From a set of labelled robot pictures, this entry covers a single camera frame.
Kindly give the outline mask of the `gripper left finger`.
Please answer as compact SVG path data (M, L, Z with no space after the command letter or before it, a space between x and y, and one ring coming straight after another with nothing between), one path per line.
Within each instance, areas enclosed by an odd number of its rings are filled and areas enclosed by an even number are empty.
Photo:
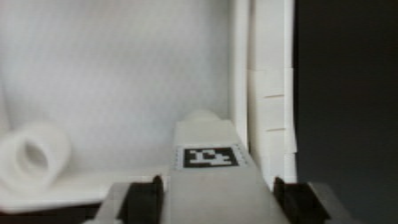
M83 224L161 224L164 208L164 180L116 183L99 213Z

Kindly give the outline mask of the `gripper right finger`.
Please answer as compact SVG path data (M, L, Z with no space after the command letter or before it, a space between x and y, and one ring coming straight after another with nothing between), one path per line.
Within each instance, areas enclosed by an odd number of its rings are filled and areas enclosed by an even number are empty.
M274 179L274 196L292 224L363 224L326 183Z

